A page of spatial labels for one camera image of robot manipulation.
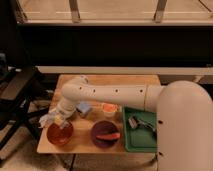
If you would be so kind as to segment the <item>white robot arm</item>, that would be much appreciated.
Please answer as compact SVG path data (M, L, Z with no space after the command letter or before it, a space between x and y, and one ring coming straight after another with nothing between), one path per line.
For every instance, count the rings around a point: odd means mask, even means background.
M157 115L158 171L213 171L213 99L200 85L92 85L67 81L56 111L69 117L81 100L118 104Z

